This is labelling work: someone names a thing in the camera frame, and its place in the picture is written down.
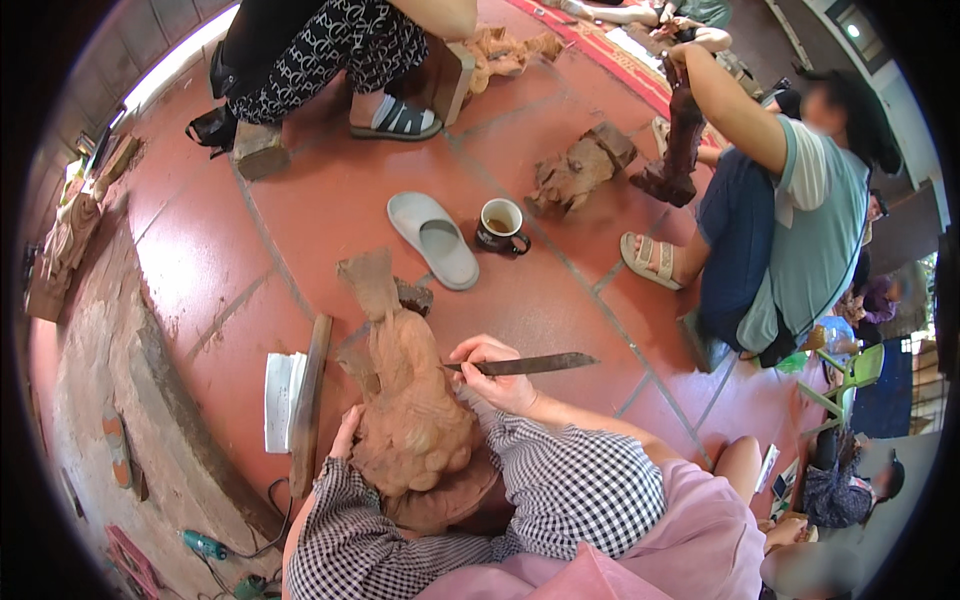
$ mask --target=black mug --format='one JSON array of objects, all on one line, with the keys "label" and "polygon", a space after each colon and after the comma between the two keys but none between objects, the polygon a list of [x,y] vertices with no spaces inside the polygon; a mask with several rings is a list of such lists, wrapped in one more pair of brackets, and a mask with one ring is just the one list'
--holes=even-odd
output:
[{"label": "black mug", "polygon": [[[483,205],[480,223],[474,241],[477,247],[488,252],[523,255],[530,251],[530,238],[520,232],[523,213],[519,206],[503,198],[494,198]],[[514,238],[523,242],[518,248]]]}]

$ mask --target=red mat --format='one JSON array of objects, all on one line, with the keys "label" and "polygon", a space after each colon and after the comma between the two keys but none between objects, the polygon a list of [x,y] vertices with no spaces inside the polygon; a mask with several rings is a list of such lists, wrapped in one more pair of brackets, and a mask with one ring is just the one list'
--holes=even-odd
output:
[{"label": "red mat", "polygon": [[[575,41],[575,48],[610,71],[617,79],[633,90],[656,112],[669,116],[670,86],[663,75],[638,60],[632,54],[606,38],[607,31],[617,27],[611,23],[597,25],[571,16],[560,9],[552,9],[535,0],[506,0],[550,28],[565,42]],[[645,0],[624,0],[624,4],[649,4]],[[541,9],[543,14],[534,10]],[[565,25],[570,21],[575,25]],[[727,145],[723,137],[710,125],[704,132],[704,141],[710,146],[722,148]]]}]

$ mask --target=checkered sleeve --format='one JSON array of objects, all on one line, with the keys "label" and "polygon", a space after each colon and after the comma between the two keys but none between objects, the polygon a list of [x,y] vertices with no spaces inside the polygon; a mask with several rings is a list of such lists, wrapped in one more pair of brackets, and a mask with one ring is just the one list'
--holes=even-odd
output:
[{"label": "checkered sleeve", "polygon": [[493,560],[489,538],[405,540],[380,514],[376,492],[343,459],[324,461],[314,495],[287,569],[294,598],[412,598],[457,567]]},{"label": "checkered sleeve", "polygon": [[579,541],[617,559],[666,513],[662,473],[629,436],[548,429],[498,411],[487,442],[516,506],[493,541],[498,561],[517,552],[569,561]]}]

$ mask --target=green chair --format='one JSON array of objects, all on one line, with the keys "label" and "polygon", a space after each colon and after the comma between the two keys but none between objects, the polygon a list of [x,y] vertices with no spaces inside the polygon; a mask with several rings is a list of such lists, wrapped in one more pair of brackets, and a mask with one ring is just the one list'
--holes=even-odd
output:
[{"label": "green chair", "polygon": [[802,393],[813,398],[833,415],[832,419],[828,419],[819,427],[808,429],[802,435],[819,433],[824,429],[846,424],[853,412],[857,388],[876,383],[883,370],[883,344],[871,346],[862,354],[851,357],[846,366],[833,360],[832,356],[822,350],[817,350],[817,354],[843,374],[843,383],[823,395],[802,381],[797,382]]}]

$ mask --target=carving knife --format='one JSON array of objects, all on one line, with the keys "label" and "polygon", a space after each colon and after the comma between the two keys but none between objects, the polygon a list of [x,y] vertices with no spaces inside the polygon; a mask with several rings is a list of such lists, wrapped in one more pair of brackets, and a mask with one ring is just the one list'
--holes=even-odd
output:
[{"label": "carving knife", "polygon": [[[497,375],[521,375],[534,372],[562,371],[596,365],[600,361],[589,354],[582,352],[565,352],[564,354],[550,354],[548,356],[534,356],[518,358],[517,360],[500,360],[490,363],[473,363],[482,374],[494,377]],[[460,371],[460,363],[444,365],[448,369]]]}]

